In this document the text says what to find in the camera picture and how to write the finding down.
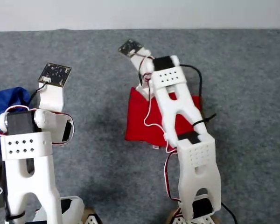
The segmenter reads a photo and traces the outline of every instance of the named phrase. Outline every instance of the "white plastic frame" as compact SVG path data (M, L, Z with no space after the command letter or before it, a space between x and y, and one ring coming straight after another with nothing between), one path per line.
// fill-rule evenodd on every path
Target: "white plastic frame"
M62 197L61 200L70 199L71 204L69 209L62 214L62 224L78 224L79 222L82 223L81 217L84 212L84 203L83 200L78 196L69 196L69 197ZM47 220L46 211L43 207L41 207L33 219L34 222Z
M25 153L12 153L9 150L19 148L15 141L30 140L33 152L31 156ZM8 206L12 216L25 211L28 193L34 193L47 212L48 224L62 224L61 204L59 192L55 184L54 163L52 156L52 142L49 132L28 133L19 135L2 136L2 155L5 160ZM34 158L33 174L27 171L26 158ZM15 224L24 224L25 216L15 219Z
M47 84L40 91L40 109L61 112L63 110L63 87Z
M177 114L181 114L190 124L203 118L194 105L177 56L171 56L171 60L174 64L173 68L154 71L152 61L146 62L146 68L152 73L149 85L154 89L154 96L162 115L164 138L172 147L176 147L178 152L181 200L179 206L183 217L191 221L193 202L199 198L196 197L199 189L206 188L213 210L220 210L221 178L216 164L215 140L208 134L203 122L194 126L194 130L199 134L200 143L192 144L188 139L178 140L175 131ZM169 96L172 90L176 100L172 100Z

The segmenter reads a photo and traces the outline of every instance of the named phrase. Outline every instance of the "humanoid robot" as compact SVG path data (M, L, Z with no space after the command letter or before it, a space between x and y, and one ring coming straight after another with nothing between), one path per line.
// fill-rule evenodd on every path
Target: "humanoid robot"
M162 129L167 142L166 152L178 155L179 199L172 199L178 202L179 209L171 223L212 224L210 216L221 208L215 140L208 133L201 113L193 103L179 59L177 56L154 58L148 49L133 40L124 43L119 52L127 56L137 69L140 83L136 90L149 101L144 125L156 125ZM172 92L176 100L169 97ZM154 97L162 116L161 126L146 123ZM193 126L194 132L176 134L177 114L181 114ZM207 192L197 195L200 189L207 189Z
M70 72L70 67L47 63L35 92L40 93L39 108L13 105L0 115L6 224L83 223L82 199L78 196L60 198L52 155L52 144L66 144L74 134L72 117L62 113L63 87ZM32 173L27 170L27 159L34 161ZM25 222L28 193L34 193L42 205L33 222ZM88 214L86 219L87 224L100 223L95 214Z

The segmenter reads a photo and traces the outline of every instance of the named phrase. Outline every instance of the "gray carpet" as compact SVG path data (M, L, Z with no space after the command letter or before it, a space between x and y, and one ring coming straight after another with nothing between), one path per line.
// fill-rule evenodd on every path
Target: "gray carpet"
M176 54L203 72L208 125L217 140L222 201L239 223L280 224L280 30L108 30L0 33L0 90L37 88L46 62L73 67L65 109L72 142L54 147L61 196L78 195L105 224L163 224L176 208L163 180L164 151L124 141L130 87L137 72L117 48L128 38L154 56ZM198 79L185 71L190 90ZM169 165L177 195L179 165ZM37 208L29 201L29 213ZM222 209L223 224L232 224ZM0 223L4 211L0 210Z

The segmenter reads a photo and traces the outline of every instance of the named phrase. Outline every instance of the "red wire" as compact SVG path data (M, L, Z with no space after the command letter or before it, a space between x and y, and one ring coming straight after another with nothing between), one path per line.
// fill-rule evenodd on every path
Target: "red wire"
M169 161L169 159L170 159L170 156L173 155L173 154L177 154L177 150L172 151L172 152L168 155L168 157L167 157L167 159L166 159L166 161L165 161L165 165L164 165L165 185L166 185L166 191L167 191L168 197L169 197L171 200L173 200L173 201L181 202L180 199L175 198L175 197L171 197L171 193L170 193L170 186L169 186L169 179L168 179L168 161Z

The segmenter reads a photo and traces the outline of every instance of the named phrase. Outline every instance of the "white wire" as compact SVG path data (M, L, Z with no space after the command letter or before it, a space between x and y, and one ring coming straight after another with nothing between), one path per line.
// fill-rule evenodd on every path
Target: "white wire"
M163 133L165 134L165 130L163 129L163 127L162 127L161 125L156 124L156 123L152 123L152 124L147 124L147 123L146 123L146 120L147 120L147 118L148 118L148 116L149 116L149 114L150 114L150 111L151 111L151 101L152 101L152 100L151 100L150 91L149 91L149 107L148 107L147 115L146 115L146 117L145 117L144 120L143 120L143 123L144 123L144 125L145 125L146 127L157 126L157 127L159 127L159 128L163 131ZM166 140L166 148L165 148L166 153L171 153L171 152L174 151L174 149L171 150L171 151L168 151L168 147L169 147L169 142L168 142L168 140Z
M167 195L170 199L175 200L175 201L177 201L177 200L180 201L179 198L171 197L171 194L169 193L169 184L168 184L167 179L166 179L166 167L168 166L169 158L170 158L170 155L167 157L167 159L165 161L165 164L164 164L164 180L165 180L166 192L167 192Z
M26 108L29 111L29 107L27 107L27 106L24 106L24 105L13 105L13 106L8 107L4 112L8 112L9 110L17 108L17 107Z

